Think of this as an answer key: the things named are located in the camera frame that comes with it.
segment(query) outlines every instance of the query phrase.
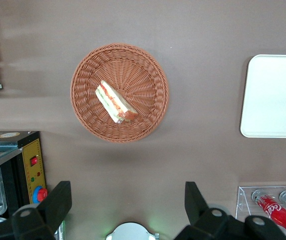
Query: red button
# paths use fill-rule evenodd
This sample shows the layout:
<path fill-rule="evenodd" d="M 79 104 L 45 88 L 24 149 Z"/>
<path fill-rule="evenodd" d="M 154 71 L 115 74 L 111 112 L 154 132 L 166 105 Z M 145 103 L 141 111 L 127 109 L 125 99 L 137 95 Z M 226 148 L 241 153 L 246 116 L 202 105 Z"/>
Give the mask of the red button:
<path fill-rule="evenodd" d="M 41 188 L 41 189 L 39 189 L 39 191 L 37 193 L 37 200 L 41 202 L 42 200 L 44 200 L 47 197 L 47 195 L 48 195 L 47 189 Z"/>
<path fill-rule="evenodd" d="M 31 159 L 31 165 L 32 166 L 35 165 L 37 162 L 38 162 L 38 159 L 36 156 Z"/>

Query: white tray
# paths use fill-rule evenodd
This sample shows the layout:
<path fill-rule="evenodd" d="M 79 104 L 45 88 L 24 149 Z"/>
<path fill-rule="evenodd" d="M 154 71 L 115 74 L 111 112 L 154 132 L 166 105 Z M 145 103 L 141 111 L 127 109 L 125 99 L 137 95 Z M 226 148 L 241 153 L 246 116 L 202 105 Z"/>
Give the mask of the white tray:
<path fill-rule="evenodd" d="M 249 62 L 240 131 L 248 138 L 286 138 L 286 55 Z"/>

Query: white round object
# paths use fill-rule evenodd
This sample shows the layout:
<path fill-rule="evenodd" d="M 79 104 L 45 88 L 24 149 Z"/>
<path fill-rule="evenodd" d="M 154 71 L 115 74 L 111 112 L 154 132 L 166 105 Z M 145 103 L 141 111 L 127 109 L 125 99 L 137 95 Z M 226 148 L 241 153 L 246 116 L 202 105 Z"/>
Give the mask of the white round object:
<path fill-rule="evenodd" d="M 142 225 L 134 222 L 126 222 L 119 225 L 106 240 L 156 240 L 155 235 L 148 232 Z"/>

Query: coca-cola logo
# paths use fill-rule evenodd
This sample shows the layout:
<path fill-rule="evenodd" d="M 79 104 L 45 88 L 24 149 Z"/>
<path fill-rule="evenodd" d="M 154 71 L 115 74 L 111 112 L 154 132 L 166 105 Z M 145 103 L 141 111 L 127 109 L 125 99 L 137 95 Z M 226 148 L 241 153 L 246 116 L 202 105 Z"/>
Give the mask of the coca-cola logo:
<path fill-rule="evenodd" d="M 280 204 L 274 203 L 266 208 L 265 213 L 270 217 L 273 211 L 280 211 L 281 208 Z"/>

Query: yellow control panel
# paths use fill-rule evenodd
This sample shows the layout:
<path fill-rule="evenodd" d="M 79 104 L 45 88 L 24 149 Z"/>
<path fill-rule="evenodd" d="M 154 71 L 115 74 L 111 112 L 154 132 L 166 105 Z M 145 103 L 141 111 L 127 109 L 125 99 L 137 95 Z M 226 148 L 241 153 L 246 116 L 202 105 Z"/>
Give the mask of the yellow control panel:
<path fill-rule="evenodd" d="M 39 139 L 24 146 L 23 160 L 30 203 L 39 203 L 43 199 L 42 195 L 47 196 Z"/>

